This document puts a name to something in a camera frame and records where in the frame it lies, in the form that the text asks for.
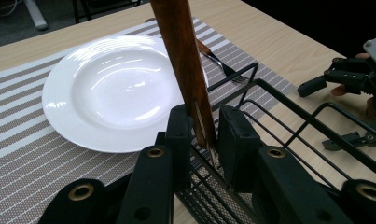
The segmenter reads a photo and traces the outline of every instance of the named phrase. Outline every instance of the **striped placemat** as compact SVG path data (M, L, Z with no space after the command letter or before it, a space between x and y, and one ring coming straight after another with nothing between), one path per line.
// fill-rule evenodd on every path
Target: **striped placemat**
M199 19L193 18L193 23L197 37L235 70L256 61ZM160 37L155 21L118 34ZM49 125L41 105L43 85L55 64L76 48L0 72L2 224L36 223L52 198L65 185L79 178L96 178L107 185L130 173L136 162L138 153L112 154L87 150L67 141ZM209 85L225 77L219 67L204 56L202 66ZM284 94L296 89L261 63L257 77L267 80ZM218 102L238 88L239 85L229 83L210 92L211 103ZM248 97L254 97L267 109L277 104L265 91L252 91L249 94Z

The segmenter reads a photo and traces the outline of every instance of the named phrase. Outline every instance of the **cable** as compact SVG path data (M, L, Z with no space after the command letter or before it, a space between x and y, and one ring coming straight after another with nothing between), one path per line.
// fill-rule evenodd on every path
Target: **cable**
M0 17L6 17L6 16L9 16L10 14L12 14L16 10L16 6L19 3L21 3L21 2L22 2L22 0L20 0L20 1L15 0L15 3L13 5L5 6L5 7L0 7L0 11L3 10L3 9L9 8L9 7L13 7L8 13L6 13L6 14L0 14Z

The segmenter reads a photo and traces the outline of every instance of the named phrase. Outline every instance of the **table surface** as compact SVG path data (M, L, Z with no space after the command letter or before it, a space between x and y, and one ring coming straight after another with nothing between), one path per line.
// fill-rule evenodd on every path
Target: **table surface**
M242 49L244 52L255 57L261 63L266 64L279 76L285 78L295 86L304 81L317 77L328 69L331 60L341 55L318 42L312 40L283 23L269 17L253 7L239 0L190 0L191 15L205 22L230 42ZM150 4L134 7L119 13L104 16L93 21L86 21L80 24L54 31L52 33L36 36L17 43L0 47L0 71L28 63L64 49L86 43L90 40L112 35L118 31L143 23L154 17ZM313 112L323 102L335 102L342 105L353 114L364 119L367 95L351 95L334 97L330 95L329 85L326 90L300 98L296 92L288 94L288 97L302 108ZM275 106L272 112L288 120L291 127L299 125L293 119L289 119L279 106ZM325 119L332 119L332 114L324 112ZM354 126L340 125L338 122L330 122L331 128L340 132L349 133ZM315 140L316 136L308 134L307 137ZM369 152L370 156L376 158L376 149ZM327 171L327 167L320 164L317 169ZM370 178L366 172L359 167L350 167L350 174ZM194 219L175 200L174 207L175 223L194 223Z

